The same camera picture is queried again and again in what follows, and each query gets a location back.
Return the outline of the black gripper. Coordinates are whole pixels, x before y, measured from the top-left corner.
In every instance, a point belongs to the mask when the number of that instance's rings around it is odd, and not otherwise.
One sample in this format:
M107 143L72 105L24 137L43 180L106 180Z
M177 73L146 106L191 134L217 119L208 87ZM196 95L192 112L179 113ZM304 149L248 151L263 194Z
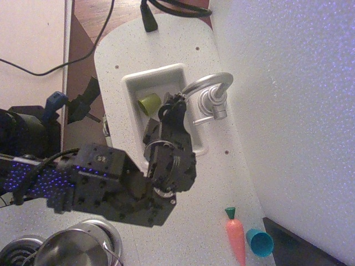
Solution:
M184 127L185 100L182 93L166 93L159 120L150 118L143 135L148 178L164 193L188 191L196 178L196 155Z

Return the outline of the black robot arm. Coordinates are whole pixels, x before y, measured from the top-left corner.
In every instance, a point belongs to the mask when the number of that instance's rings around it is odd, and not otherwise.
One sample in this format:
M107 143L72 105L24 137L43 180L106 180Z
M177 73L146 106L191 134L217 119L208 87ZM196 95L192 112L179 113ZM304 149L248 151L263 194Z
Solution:
M162 226L176 195L196 178L196 155L184 126L186 96L167 94L158 119L143 137L149 165L142 172L129 155L105 145L87 144L49 158L1 154L1 194L13 204L45 198L56 213L79 211L110 221Z

